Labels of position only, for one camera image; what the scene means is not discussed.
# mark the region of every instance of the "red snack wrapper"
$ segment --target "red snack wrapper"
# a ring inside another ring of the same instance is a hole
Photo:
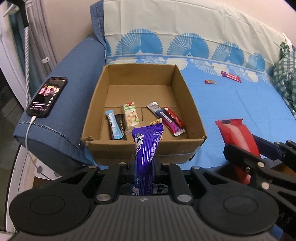
[[[213,81],[213,80],[205,80],[205,83],[206,84],[215,84],[215,85],[217,84],[216,81]]]
[[[178,116],[172,112],[168,107],[163,107],[167,113],[175,120],[175,122],[179,125],[179,127],[185,126],[184,123],[178,118]]]
[[[260,157],[257,144],[249,129],[242,123],[242,120],[243,119],[217,120],[216,125],[220,130],[225,145],[233,144],[239,146]],[[240,183],[245,185],[249,184],[251,176],[237,166],[234,166],[234,168]]]
[[[235,80],[237,82],[240,82],[240,83],[242,82],[237,75],[226,73],[225,71],[221,71],[221,75],[223,77],[227,77],[227,78],[232,79],[232,80]]]

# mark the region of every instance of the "circular pad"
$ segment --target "circular pad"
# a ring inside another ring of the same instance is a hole
[[[257,202],[247,196],[231,196],[224,201],[225,209],[236,215],[250,215],[258,208]]]
[[[54,195],[44,195],[35,198],[31,204],[31,210],[40,215],[52,215],[61,211],[65,206],[65,201]]]
[[[77,227],[90,212],[90,202],[81,190],[74,187],[57,183],[16,196],[9,207],[9,215],[16,229],[46,236]]]
[[[212,185],[198,204],[201,217],[230,235],[255,235],[275,224],[279,208],[268,194],[238,183]]]

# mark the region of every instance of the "white cable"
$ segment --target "white cable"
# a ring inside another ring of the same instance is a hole
[[[31,126],[32,126],[32,124],[33,124],[33,122],[35,121],[35,119],[36,119],[36,116],[34,115],[34,116],[31,118],[30,124],[29,124],[28,129],[27,129],[27,132],[26,132],[25,145],[26,145],[26,149],[28,150],[28,156],[30,157],[30,159],[31,159],[32,163],[34,164],[34,166],[36,167],[36,169],[38,169],[36,163],[35,163],[34,160],[33,160],[33,157],[31,156],[31,153],[29,152],[29,149],[28,149],[28,134],[29,134],[29,130],[30,130],[30,128],[31,128]],[[52,179],[50,179],[49,177],[47,177],[46,175],[44,175],[42,172],[41,172],[40,174],[43,175],[44,177],[46,177],[47,179],[52,180]]]
[[[30,62],[29,62],[29,26],[28,26],[28,27],[25,27],[26,107],[28,107],[29,99],[30,99],[30,68],[29,67],[30,67]],[[27,147],[28,146],[28,133],[29,133],[29,130],[31,128],[31,125],[33,124],[33,122],[35,121],[35,119],[36,119],[36,116],[34,115],[31,118],[30,124],[29,124],[28,129],[27,129],[27,132],[26,132],[25,145],[26,145],[26,148],[28,150],[28,156],[29,156],[29,158],[31,159],[31,161],[34,164],[34,166],[36,167],[36,169],[38,169],[36,163],[34,162],[32,156],[31,156],[31,153],[29,152],[29,149]],[[46,175],[44,175],[42,172],[40,174],[43,175],[44,177],[46,177],[47,179],[52,180],[49,177],[47,177]]]
[[[30,69],[29,69],[29,26],[25,27],[25,78],[26,78],[26,107],[30,98]]]

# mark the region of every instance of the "cardboard box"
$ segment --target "cardboard box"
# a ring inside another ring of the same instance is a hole
[[[194,100],[176,65],[113,64],[105,66],[94,90],[82,141],[96,162],[110,165],[130,162],[135,154],[131,134],[125,140],[111,140],[105,111],[122,113],[122,105],[135,102],[141,126],[157,117],[146,107],[156,101],[167,106],[185,123],[186,132],[174,136],[164,125],[163,139],[155,158],[160,163],[185,163],[206,139]]]

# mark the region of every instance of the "black snack package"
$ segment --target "black snack package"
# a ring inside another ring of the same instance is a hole
[[[117,115],[114,115],[114,116],[115,116],[116,122],[117,122],[117,124],[119,126],[119,129],[120,129],[121,133],[123,134],[123,137],[118,139],[118,140],[125,140],[126,141],[127,138],[126,138],[126,134],[124,132],[124,130],[126,129],[126,125],[125,125],[124,120],[123,120],[124,114],[117,114]],[[112,129],[111,129],[110,125],[109,125],[109,130],[110,130],[111,140],[114,140]]]

